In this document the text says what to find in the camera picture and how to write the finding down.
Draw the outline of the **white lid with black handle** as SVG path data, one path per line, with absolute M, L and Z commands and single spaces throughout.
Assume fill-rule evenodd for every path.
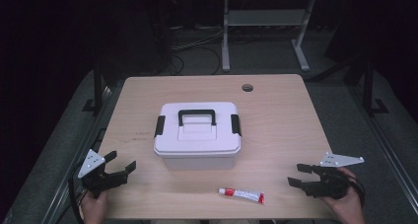
M 165 104 L 154 140 L 164 158 L 235 156 L 242 140 L 238 109 L 231 102 Z

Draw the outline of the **black stand post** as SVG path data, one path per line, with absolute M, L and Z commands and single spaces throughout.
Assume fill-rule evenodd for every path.
M 374 117 L 377 113 L 388 113 L 388 109 L 381 99 L 375 99 L 373 96 L 374 86 L 374 65 L 368 59 L 364 71 L 364 87 L 363 87 L 363 108 L 367 115 Z
M 91 112 L 93 115 L 97 115 L 103 106 L 103 77 L 101 72 L 100 62 L 94 66 L 94 97 L 92 99 L 86 100 L 83 106 L 83 112 Z

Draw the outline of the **red and white tube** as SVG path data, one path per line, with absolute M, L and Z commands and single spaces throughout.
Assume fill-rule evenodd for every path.
M 250 190 L 241 190 L 231 187 L 220 187 L 218 189 L 218 193 L 230 196 L 230 197 L 238 197 L 238 198 L 244 198 L 246 200 L 250 200 L 259 204 L 264 203 L 264 193 L 258 192 L 258 191 L 250 191 Z

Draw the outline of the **white plastic storage box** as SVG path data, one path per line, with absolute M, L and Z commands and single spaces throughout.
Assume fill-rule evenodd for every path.
M 170 170 L 200 171 L 200 170 L 229 170 L 235 165 L 235 157 L 231 156 L 191 156 L 163 158 Z

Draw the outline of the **person's left hand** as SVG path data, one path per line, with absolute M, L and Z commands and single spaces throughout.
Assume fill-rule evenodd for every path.
M 102 191 L 98 197 L 95 197 L 91 191 L 88 191 L 82 202 L 81 211 L 85 224 L 103 224 L 107 212 L 108 191 Z

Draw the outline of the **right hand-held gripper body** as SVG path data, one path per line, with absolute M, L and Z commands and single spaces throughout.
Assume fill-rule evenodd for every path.
M 346 195 L 348 187 L 353 187 L 365 199 L 365 190 L 363 185 L 356 181 L 352 182 L 353 177 L 345 175 L 339 171 L 339 168 L 364 163 L 363 157 L 350 157 L 345 155 L 326 152 L 318 165 L 320 166 L 319 182 L 315 182 L 313 187 L 305 189 L 307 196 L 325 197 L 340 199 Z

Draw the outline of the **aluminium floor rail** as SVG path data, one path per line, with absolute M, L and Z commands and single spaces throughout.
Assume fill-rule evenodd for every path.
M 112 91 L 108 86 L 104 87 L 103 106 L 97 115 L 83 112 L 86 100 L 93 97 L 94 87 L 80 87 L 51 135 L 46 164 L 57 182 L 41 224 L 63 224 L 65 220 L 69 220 L 70 224 L 78 223 L 72 211 L 73 201 L 81 190 L 77 174 L 88 151 L 100 145 L 99 138 L 105 133 L 106 113 L 109 112 L 107 104 Z
M 398 181 L 405 197 L 410 203 L 415 214 L 418 216 L 418 187 L 414 184 L 398 156 L 395 154 L 387 136 L 384 134 L 383 129 L 376 119 L 376 115 L 382 112 L 383 108 L 379 107 L 378 109 L 368 110 L 363 105 L 362 95 L 354 87 L 349 87 L 348 91 L 356 105 L 359 107 L 359 110 L 361 111 L 373 134 L 376 136 L 381 150 L 383 151 L 383 156 L 385 157 L 393 175 Z

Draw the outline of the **person's right hand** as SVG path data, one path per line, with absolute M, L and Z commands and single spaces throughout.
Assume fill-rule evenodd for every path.
M 340 199 L 321 197 L 341 224 L 366 224 L 361 196 L 353 187 L 348 187 L 346 195 Z

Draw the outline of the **grey metal table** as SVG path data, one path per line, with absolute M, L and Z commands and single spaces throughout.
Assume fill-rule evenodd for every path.
M 309 72 L 311 69 L 302 50 L 302 43 L 313 14 L 315 1 L 307 0 L 304 8 L 238 10 L 231 9 L 230 0 L 224 0 L 222 70 L 224 72 L 231 70 L 229 30 L 232 27 L 298 27 L 299 34 L 291 40 L 291 44 L 301 70 Z

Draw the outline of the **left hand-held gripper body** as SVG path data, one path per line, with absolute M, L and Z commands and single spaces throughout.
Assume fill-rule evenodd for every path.
M 79 171 L 78 178 L 82 186 L 98 197 L 103 190 L 108 189 L 110 174 L 102 171 L 102 164 L 105 162 L 103 156 L 90 149 Z

